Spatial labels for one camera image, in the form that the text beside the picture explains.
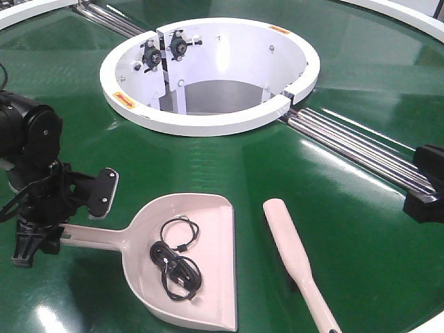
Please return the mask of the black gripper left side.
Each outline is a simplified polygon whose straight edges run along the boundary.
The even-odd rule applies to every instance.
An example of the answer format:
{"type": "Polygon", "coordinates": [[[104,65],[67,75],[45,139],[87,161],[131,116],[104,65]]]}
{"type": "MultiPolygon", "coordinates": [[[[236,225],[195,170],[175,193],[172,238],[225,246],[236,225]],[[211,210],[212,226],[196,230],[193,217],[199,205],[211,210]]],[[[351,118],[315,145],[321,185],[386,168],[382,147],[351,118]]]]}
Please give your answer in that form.
{"type": "Polygon", "coordinates": [[[77,209],[87,204],[96,178],[71,169],[70,163],[55,161],[39,169],[30,162],[15,162],[13,189],[26,193],[19,199],[15,251],[12,263],[32,268],[38,250],[57,255],[63,227],[77,209]]]}

